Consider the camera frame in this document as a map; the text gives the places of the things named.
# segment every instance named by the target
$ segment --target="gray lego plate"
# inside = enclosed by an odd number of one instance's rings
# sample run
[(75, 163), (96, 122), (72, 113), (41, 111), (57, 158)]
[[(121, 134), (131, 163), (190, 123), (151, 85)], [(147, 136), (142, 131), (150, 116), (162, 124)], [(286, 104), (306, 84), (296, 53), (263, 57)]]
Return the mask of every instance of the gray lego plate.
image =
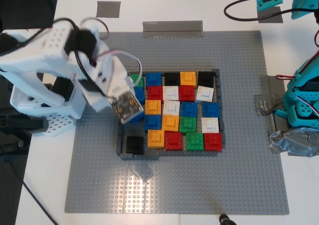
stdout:
[[(225, 149), (217, 156), (122, 160), (112, 109), (87, 107), (77, 122), (67, 213), (289, 213), (279, 154), (268, 149), (266, 120), (253, 96), (266, 75), (259, 31), (204, 32), (203, 38), (143, 38), (112, 33), (112, 49), (138, 56), (146, 71), (220, 69)], [(120, 58), (129, 71), (135, 61)]]

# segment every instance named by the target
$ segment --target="white lego brick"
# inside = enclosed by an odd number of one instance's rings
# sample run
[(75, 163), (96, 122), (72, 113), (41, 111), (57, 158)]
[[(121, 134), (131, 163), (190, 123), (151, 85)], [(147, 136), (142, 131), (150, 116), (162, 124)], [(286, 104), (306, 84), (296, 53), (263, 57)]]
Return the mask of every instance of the white lego brick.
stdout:
[(201, 118), (202, 133), (219, 133), (218, 118)]
[(179, 102), (164, 101), (163, 114), (179, 115)]
[(178, 86), (163, 86), (164, 101), (178, 101)]
[(213, 94), (214, 94), (214, 88), (198, 86), (196, 102), (197, 103), (212, 102)]

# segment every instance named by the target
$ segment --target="circuit board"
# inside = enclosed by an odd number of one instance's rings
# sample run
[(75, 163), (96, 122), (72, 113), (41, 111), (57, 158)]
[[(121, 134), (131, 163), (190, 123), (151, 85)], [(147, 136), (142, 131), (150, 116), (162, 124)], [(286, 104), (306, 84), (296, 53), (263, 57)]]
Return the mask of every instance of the circuit board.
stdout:
[(111, 107), (119, 116), (122, 124), (138, 116), (143, 112), (143, 107), (134, 97), (131, 91), (127, 91), (114, 101), (111, 101)]

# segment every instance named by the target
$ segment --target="gray tape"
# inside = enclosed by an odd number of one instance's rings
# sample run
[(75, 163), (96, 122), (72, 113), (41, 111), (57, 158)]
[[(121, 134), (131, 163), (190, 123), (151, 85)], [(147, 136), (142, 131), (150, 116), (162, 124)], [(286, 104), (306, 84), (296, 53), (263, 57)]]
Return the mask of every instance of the gray tape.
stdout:
[(262, 94), (254, 96), (257, 115), (267, 115), (274, 110), (283, 109), (284, 81), (277, 80), (275, 76), (261, 76), (260, 84)]
[(278, 115), (274, 115), (274, 118), (275, 118), (276, 131), (281, 130), (282, 132), (286, 132), (287, 130), (291, 128), (287, 119), (282, 118)]
[[(258, 17), (263, 17), (263, 16), (267, 16), (267, 15), (271, 15), (277, 12), (281, 12), (280, 7), (271, 7), (262, 11), (258, 11), (257, 9), (257, 16)], [(271, 18), (267, 18), (264, 20), (259, 20), (259, 23), (283, 23), (283, 16), (282, 15), (278, 15), (275, 17), (271, 17)]]
[(143, 22), (143, 37), (202, 37), (203, 21)]
[(270, 135), (269, 146), (273, 153), (313, 157), (319, 155), (319, 130), (294, 128), (287, 132), (277, 131)]
[(98, 1), (96, 17), (120, 17), (121, 2)]

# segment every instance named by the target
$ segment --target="green lego brick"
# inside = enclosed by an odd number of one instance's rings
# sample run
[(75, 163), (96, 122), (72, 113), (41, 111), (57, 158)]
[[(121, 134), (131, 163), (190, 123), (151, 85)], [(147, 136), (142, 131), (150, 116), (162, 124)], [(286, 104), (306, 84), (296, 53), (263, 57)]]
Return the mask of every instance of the green lego brick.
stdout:
[(187, 133), (186, 150), (204, 150), (203, 133)]
[[(137, 80), (138, 77), (139, 77), (138, 74), (134, 74), (134, 73), (130, 74), (130, 76), (131, 76), (131, 78), (132, 78), (132, 80), (133, 80), (134, 83), (136, 82), (136, 80)], [(140, 81), (139, 81), (139, 83), (136, 85), (136, 87), (144, 87), (143, 77), (140, 79)]]
[(196, 118), (194, 117), (180, 117), (179, 132), (193, 133), (196, 132)]

